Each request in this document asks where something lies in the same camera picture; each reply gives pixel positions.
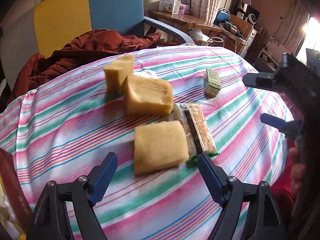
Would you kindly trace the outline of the person right hand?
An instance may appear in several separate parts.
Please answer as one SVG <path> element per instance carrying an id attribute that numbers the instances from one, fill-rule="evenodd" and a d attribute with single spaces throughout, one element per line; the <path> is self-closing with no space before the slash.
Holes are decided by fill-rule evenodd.
<path id="1" fill-rule="evenodd" d="M 294 142 L 294 146 L 288 150 L 288 156 L 293 166 L 291 168 L 291 192 L 296 196 L 302 188 L 306 166 L 299 161 L 298 142 Z"/>

